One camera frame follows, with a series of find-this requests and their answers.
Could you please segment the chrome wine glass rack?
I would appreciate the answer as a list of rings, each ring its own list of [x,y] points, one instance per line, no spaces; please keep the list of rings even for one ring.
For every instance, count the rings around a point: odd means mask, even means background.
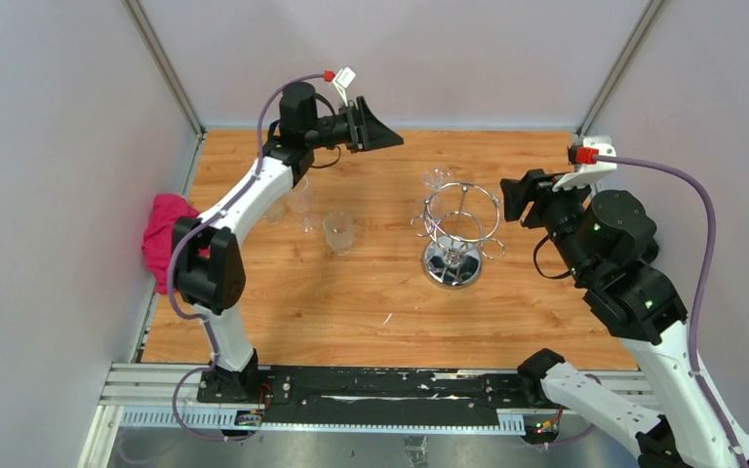
[[[455,290],[474,285],[484,263],[506,255],[498,238],[503,221],[499,189],[452,181],[438,190],[443,213],[434,217],[421,208],[410,225],[425,242],[421,269],[438,287]]]

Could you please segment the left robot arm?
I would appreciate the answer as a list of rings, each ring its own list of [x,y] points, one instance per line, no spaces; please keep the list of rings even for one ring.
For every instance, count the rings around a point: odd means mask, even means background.
[[[240,300],[247,283],[241,247],[265,212],[305,178],[318,149],[365,152],[403,144],[377,119],[364,97],[318,114],[325,100],[306,75],[276,90],[264,108],[279,106],[279,118],[256,130],[256,158],[216,204],[174,225],[167,288],[184,320],[201,323],[212,349],[201,381],[237,403],[247,403],[261,387],[257,352],[242,322]]]

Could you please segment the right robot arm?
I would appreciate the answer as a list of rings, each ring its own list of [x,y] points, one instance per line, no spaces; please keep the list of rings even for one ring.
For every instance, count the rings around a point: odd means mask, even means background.
[[[507,221],[543,228],[593,315],[641,369],[657,409],[615,394],[561,355],[542,349],[518,368],[531,407],[555,404],[617,440],[643,467],[749,467],[749,435],[729,414],[688,347],[695,316],[653,266],[656,226],[624,190],[561,190],[531,170],[500,182]]]

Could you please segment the patterned clear wine glass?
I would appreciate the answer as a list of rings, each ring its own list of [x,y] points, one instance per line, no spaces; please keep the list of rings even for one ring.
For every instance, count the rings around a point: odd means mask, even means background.
[[[262,219],[269,225],[279,224],[287,213],[287,206],[285,201],[280,198],[272,203],[272,205],[265,211]]]

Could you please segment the clear wine glass back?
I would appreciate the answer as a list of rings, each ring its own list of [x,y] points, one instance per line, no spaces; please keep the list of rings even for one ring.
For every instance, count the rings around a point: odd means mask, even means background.
[[[420,202],[423,209],[436,218],[439,218],[442,211],[442,202],[438,195],[438,190],[443,185],[453,181],[453,172],[446,166],[431,167],[421,174],[421,182],[427,188],[428,193],[424,194]]]

